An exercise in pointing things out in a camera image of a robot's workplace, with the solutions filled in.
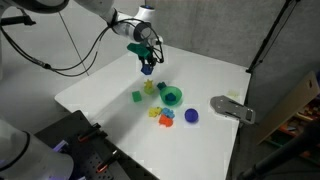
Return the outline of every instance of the orange block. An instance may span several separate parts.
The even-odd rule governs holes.
[[[173,120],[162,114],[159,119],[159,124],[165,125],[166,127],[171,127]]]

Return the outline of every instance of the metal bracket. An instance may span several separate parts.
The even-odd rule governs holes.
[[[15,25],[15,24],[24,24],[26,26],[32,26],[36,24],[36,22],[33,21],[31,17],[23,9],[20,9],[20,11],[22,13],[22,16],[2,18],[1,26],[8,26],[8,25]]]
[[[216,96],[210,100],[211,107],[219,114],[238,119],[245,124],[254,124],[256,113],[238,102],[226,97]]]

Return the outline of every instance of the colorful toy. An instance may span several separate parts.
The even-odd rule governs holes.
[[[173,120],[162,114],[159,119],[159,124],[165,125],[166,127],[171,127]]]
[[[184,117],[186,118],[186,120],[189,123],[195,123],[198,121],[199,119],[199,114],[195,109],[188,109],[185,113],[184,113]]]
[[[170,110],[168,108],[163,108],[161,111],[161,114],[167,116],[168,118],[173,119],[175,117],[173,110]]]
[[[142,97],[141,97],[140,91],[132,92],[132,99],[133,99],[133,102],[141,101]]]
[[[144,75],[151,75],[151,74],[152,74],[152,71],[153,71],[153,67],[150,66],[149,64],[143,64],[143,65],[142,65],[141,72],[142,72]]]
[[[157,117],[161,113],[162,109],[160,107],[149,108],[149,117]]]
[[[160,91],[160,96],[166,105],[173,106],[181,100],[182,92],[177,87],[167,86]]]
[[[146,93],[146,94],[152,94],[152,93],[154,93],[154,88],[153,88],[153,85],[152,85],[152,82],[153,81],[150,81],[149,79],[146,81],[146,82],[144,82],[144,84],[145,84],[145,86],[144,86],[144,92]]]
[[[158,83],[157,87],[161,91],[163,88],[167,87],[167,85],[166,85],[166,83],[161,82],[161,83]]]

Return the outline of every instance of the green cup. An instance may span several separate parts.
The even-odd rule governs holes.
[[[168,95],[174,95],[175,96],[175,99],[174,100],[168,100]],[[178,104],[178,102],[181,100],[181,97],[182,97],[182,92],[179,88],[177,87],[174,87],[174,86],[167,86],[165,88],[163,88],[161,91],[160,91],[160,96],[161,96],[161,99],[162,101],[168,105],[168,106],[173,106],[173,105],[176,105]]]

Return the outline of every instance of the blue block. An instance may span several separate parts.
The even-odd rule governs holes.
[[[150,75],[152,74],[152,71],[153,71],[153,67],[151,67],[149,64],[143,64],[141,72],[144,75]]]
[[[175,101],[177,97],[173,93],[169,93],[166,95],[166,101]]]
[[[165,116],[167,116],[170,119],[173,119],[175,117],[173,111],[168,108],[163,108],[161,111],[161,114],[164,114]]]

